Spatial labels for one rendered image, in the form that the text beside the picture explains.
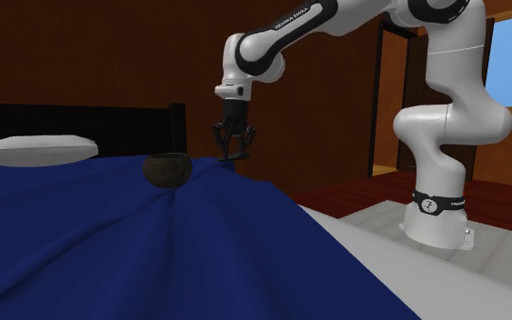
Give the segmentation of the dark brown round bowl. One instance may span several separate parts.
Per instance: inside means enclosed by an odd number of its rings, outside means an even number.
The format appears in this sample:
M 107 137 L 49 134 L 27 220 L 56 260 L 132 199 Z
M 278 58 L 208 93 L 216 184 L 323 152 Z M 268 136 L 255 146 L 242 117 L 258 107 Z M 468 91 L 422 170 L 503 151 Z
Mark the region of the dark brown round bowl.
M 143 164 L 146 180 L 159 188 L 176 188 L 185 184 L 192 174 L 192 162 L 184 153 L 149 155 Z

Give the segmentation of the dark brown door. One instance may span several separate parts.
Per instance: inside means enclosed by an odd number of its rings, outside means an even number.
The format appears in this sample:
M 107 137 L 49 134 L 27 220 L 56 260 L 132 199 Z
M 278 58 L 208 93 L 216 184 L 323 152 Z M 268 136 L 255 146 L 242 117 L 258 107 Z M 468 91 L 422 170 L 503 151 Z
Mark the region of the dark brown door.
M 494 30 L 495 18 L 486 21 L 486 37 L 484 45 L 482 79 L 486 84 L 488 59 Z M 381 26 L 384 31 L 398 35 L 407 40 L 407 55 L 404 73 L 404 85 L 402 94 L 402 109 L 415 105 L 441 105 L 449 104 L 452 100 L 428 87 L 426 83 L 427 69 L 427 35 L 421 35 L 413 29 L 397 26 L 390 22 L 388 15 L 383 15 Z M 474 174 L 474 163 L 477 147 L 475 145 L 442 145 L 446 155 L 455 158 L 466 168 L 466 180 L 471 181 Z M 411 150 L 403 143 L 398 142 L 397 170 L 415 172 L 416 163 Z

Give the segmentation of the grey robot stand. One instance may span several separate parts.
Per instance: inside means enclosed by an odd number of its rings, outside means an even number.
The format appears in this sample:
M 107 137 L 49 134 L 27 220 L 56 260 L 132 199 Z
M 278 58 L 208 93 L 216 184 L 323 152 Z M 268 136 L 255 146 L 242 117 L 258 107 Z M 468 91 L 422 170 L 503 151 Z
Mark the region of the grey robot stand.
M 342 220 L 512 287 L 512 231 L 470 221 L 467 226 L 476 234 L 473 250 L 435 248 L 410 239 L 400 229 L 399 224 L 404 220 L 405 210 L 405 205 L 386 200 L 346 215 Z

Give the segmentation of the bed with blue cover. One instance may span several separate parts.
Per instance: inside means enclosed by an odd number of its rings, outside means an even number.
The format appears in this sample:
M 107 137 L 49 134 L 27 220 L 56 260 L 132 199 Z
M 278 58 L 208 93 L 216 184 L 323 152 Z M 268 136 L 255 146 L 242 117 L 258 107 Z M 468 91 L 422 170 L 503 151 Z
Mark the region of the bed with blue cover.
M 99 153 L 0 166 L 0 320 L 512 320 L 512 288 L 293 202 L 184 151 L 185 108 L 0 104 L 0 139 L 78 135 Z

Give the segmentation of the white pillow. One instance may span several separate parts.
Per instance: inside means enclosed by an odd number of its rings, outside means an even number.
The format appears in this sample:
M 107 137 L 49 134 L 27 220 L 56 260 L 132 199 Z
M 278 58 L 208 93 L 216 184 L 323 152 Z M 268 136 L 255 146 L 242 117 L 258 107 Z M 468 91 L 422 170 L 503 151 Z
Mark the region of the white pillow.
M 64 165 L 98 153 L 96 142 L 78 135 L 21 135 L 0 139 L 0 166 Z

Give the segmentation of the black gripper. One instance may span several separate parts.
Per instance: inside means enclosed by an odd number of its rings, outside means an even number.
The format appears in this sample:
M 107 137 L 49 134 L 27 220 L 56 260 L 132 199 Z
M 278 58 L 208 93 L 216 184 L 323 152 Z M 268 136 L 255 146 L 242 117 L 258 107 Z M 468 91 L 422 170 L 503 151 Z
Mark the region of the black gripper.
M 224 119 L 219 123 L 213 124 L 216 145 L 222 153 L 221 161 L 233 160 L 229 146 L 234 125 L 236 125 L 237 130 L 236 141 L 238 146 L 236 159 L 247 159 L 249 157 L 246 148 L 252 144 L 256 128 L 247 124 L 247 110 L 247 101 L 235 99 L 225 99 L 223 101 Z

